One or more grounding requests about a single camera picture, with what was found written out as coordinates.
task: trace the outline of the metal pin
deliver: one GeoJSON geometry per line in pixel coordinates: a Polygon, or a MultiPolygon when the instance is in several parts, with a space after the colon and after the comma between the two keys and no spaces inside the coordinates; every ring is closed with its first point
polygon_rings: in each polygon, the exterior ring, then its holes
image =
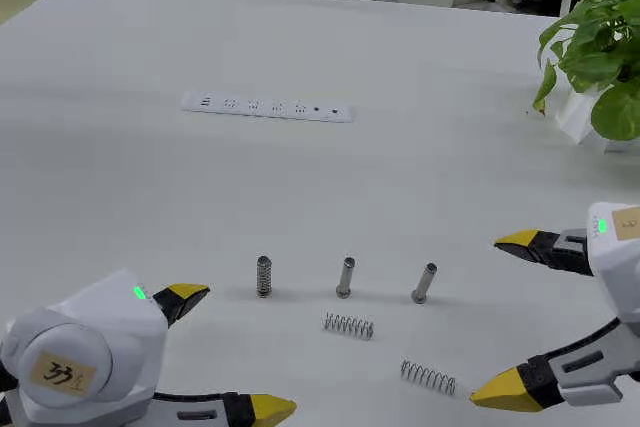
{"type": "Polygon", "coordinates": [[[431,262],[424,268],[424,273],[420,278],[418,287],[411,292],[411,298],[416,304],[424,304],[427,301],[427,290],[429,290],[429,286],[431,285],[437,271],[438,267],[436,267],[436,264],[431,262]]]}
{"type": "Polygon", "coordinates": [[[342,265],[342,275],[340,276],[340,283],[336,287],[336,295],[341,299],[346,299],[351,295],[351,276],[353,275],[353,268],[356,266],[356,261],[353,257],[347,257],[344,259],[342,265]]]}
{"type": "Polygon", "coordinates": [[[271,295],[271,259],[266,255],[258,258],[256,293],[258,297],[269,297],[271,295]]]}

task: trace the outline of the spring on pin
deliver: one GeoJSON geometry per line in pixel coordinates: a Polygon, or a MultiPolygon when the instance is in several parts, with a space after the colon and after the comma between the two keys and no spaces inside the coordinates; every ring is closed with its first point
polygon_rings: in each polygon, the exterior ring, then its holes
{"type": "Polygon", "coordinates": [[[268,297],[271,295],[271,259],[266,255],[258,258],[256,293],[258,297],[268,297]]]}
{"type": "Polygon", "coordinates": [[[423,367],[405,360],[400,367],[400,377],[414,384],[453,396],[456,393],[456,379],[437,370],[423,367]]]}
{"type": "Polygon", "coordinates": [[[352,335],[363,340],[371,340],[371,337],[373,337],[373,322],[327,312],[324,319],[324,330],[352,335]]]}

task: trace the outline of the paper tag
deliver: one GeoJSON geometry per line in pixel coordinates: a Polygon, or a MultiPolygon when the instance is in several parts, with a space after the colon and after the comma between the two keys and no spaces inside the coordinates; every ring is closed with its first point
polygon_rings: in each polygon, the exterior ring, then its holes
{"type": "Polygon", "coordinates": [[[640,207],[616,210],[613,225],[618,240],[640,239],[640,207]]]}
{"type": "Polygon", "coordinates": [[[42,352],[33,364],[29,380],[64,394],[85,397],[95,373],[95,367],[42,352]]]}

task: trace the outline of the power strip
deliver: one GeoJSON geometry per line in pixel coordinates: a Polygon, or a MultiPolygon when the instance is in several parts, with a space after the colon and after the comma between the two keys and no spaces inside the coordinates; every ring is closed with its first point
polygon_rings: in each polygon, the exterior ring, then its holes
{"type": "Polygon", "coordinates": [[[182,97],[182,110],[319,122],[345,123],[353,122],[354,118],[353,108],[349,106],[194,91],[187,92],[182,97]]]}

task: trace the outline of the table surface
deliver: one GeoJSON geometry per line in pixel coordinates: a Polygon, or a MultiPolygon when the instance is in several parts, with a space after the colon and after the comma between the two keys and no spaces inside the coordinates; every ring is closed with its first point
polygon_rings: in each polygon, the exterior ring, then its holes
{"type": "Polygon", "coordinates": [[[477,387],[613,315],[592,279],[492,247],[638,202],[637,157],[527,113],[550,22],[352,0],[36,2],[0,28],[0,321],[124,267],[152,290],[213,287],[170,332],[165,391],[291,398],[292,426],[636,425],[626,378],[619,405],[536,415],[398,378],[408,357],[477,387]],[[347,102],[357,120],[185,113],[188,89],[347,102]],[[375,338],[322,332],[326,311],[373,320],[375,338]]]}

